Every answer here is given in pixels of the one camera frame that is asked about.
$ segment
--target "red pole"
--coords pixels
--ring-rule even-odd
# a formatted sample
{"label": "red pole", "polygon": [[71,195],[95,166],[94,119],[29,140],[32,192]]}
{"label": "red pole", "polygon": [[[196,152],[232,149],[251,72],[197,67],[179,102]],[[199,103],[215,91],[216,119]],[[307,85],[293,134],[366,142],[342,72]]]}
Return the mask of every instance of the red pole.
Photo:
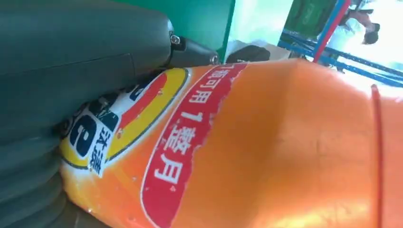
{"label": "red pole", "polygon": [[326,33],[323,42],[320,44],[317,52],[315,53],[314,63],[317,63],[318,60],[320,59],[320,56],[322,55],[322,52],[325,50],[327,42],[330,40],[330,37],[332,36],[332,34],[335,31],[336,27],[341,22],[341,19],[343,18],[344,13],[347,11],[347,9],[350,6],[350,4],[351,4],[351,0],[345,0],[344,1],[344,4],[343,4],[342,8],[339,11],[339,14],[336,16],[335,20],[331,24],[330,29]]}

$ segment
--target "orange inflatable bottle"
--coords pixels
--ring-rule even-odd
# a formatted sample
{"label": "orange inflatable bottle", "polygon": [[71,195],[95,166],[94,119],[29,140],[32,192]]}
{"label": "orange inflatable bottle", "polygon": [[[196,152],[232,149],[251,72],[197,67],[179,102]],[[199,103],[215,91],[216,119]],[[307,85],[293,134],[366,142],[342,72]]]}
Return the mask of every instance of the orange inflatable bottle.
{"label": "orange inflatable bottle", "polygon": [[172,69],[66,124],[70,199],[115,228],[402,228],[403,92],[305,61]]}

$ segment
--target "black plastic part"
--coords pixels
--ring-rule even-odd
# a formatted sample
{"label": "black plastic part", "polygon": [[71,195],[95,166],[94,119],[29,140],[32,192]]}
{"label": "black plastic part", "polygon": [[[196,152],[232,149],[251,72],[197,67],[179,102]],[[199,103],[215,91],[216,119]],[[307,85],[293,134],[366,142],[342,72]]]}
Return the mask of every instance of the black plastic part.
{"label": "black plastic part", "polygon": [[216,51],[204,47],[190,39],[180,37],[179,45],[173,44],[169,67],[197,67],[219,64]]}
{"label": "black plastic part", "polygon": [[129,54],[0,78],[0,143],[47,130],[82,103],[137,80]]}
{"label": "black plastic part", "polygon": [[45,185],[0,205],[0,224],[9,226],[46,208],[62,193],[62,180],[59,175]]}
{"label": "black plastic part", "polygon": [[40,188],[54,177],[59,165],[58,155],[51,153],[37,160],[32,160],[28,165],[20,167],[15,173],[2,173],[0,176],[0,203],[21,197]]}
{"label": "black plastic part", "polygon": [[56,135],[43,134],[32,136],[26,140],[20,140],[7,145],[0,145],[0,175],[6,175],[24,167],[32,160],[36,160],[53,151],[59,144],[60,139]]}
{"label": "black plastic part", "polygon": [[65,209],[67,198],[65,193],[61,193],[59,197],[43,210],[26,217],[23,220],[15,222],[7,228],[44,228],[54,222]]}
{"label": "black plastic part", "polygon": [[109,0],[0,2],[0,77],[130,54],[139,74],[164,64],[170,22]]}
{"label": "black plastic part", "polygon": [[165,15],[113,1],[0,1],[0,143],[165,66],[171,33]]}

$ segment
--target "orange surface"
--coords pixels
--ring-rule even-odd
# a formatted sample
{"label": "orange surface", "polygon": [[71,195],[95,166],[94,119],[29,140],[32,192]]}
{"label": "orange surface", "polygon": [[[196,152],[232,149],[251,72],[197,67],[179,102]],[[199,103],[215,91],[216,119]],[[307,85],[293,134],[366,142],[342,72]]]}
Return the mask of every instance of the orange surface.
{"label": "orange surface", "polygon": [[[112,227],[153,227],[140,203],[144,171],[181,97],[210,68],[192,69],[184,92],[102,178],[64,164],[70,198]],[[194,152],[172,227],[403,227],[403,93],[379,89],[378,129],[370,85],[347,81],[304,61],[248,64]]]}

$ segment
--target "printed sticker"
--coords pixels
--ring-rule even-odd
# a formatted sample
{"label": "printed sticker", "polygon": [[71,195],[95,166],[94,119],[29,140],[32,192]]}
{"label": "printed sticker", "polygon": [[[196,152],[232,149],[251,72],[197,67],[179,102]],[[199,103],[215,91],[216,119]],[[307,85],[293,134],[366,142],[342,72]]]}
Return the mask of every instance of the printed sticker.
{"label": "printed sticker", "polygon": [[168,70],[84,105],[66,121],[60,145],[64,161],[102,177],[106,165],[152,128],[188,78],[185,69]]}
{"label": "printed sticker", "polygon": [[246,65],[211,69],[187,92],[165,126],[141,188],[142,207],[155,227],[171,226],[192,173],[194,153],[203,145],[232,81]]}

